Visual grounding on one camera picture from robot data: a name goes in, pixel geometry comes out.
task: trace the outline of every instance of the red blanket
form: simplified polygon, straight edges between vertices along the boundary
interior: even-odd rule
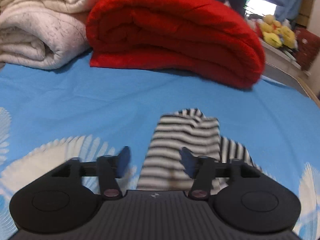
[[[100,0],[86,31],[92,67],[174,67],[237,88],[264,69],[257,35],[216,0]]]

